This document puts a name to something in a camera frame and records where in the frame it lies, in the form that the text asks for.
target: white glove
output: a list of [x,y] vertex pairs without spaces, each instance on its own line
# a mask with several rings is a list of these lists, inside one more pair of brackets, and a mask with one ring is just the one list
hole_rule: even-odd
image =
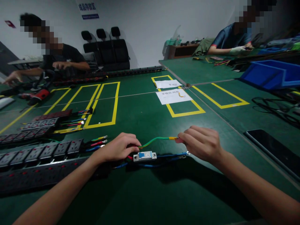
[[241,54],[242,52],[246,51],[245,49],[245,46],[239,46],[239,47],[235,47],[235,48],[232,48],[229,52],[229,55],[239,55]]

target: black phone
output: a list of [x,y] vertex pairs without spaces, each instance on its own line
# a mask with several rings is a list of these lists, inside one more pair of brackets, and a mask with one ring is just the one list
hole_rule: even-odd
[[245,135],[265,153],[281,165],[294,178],[300,181],[300,157],[264,130],[251,130]]

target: red power tool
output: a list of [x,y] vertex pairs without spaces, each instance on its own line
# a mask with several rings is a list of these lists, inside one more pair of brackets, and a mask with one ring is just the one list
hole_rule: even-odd
[[23,93],[19,94],[19,98],[29,100],[28,105],[32,106],[39,102],[41,102],[44,98],[46,98],[50,94],[50,91],[47,89],[42,89],[38,93]]

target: white circuit breaker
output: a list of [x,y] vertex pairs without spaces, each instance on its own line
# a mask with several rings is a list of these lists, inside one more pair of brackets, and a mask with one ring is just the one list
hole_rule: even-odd
[[156,153],[152,151],[148,152],[139,152],[137,155],[133,155],[133,161],[136,162],[145,162],[152,161],[157,159]]

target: wooden cabinet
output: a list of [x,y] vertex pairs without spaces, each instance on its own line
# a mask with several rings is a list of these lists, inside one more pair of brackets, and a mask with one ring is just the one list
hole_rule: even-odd
[[191,57],[198,46],[199,44],[190,44],[187,46],[170,45],[168,59]]

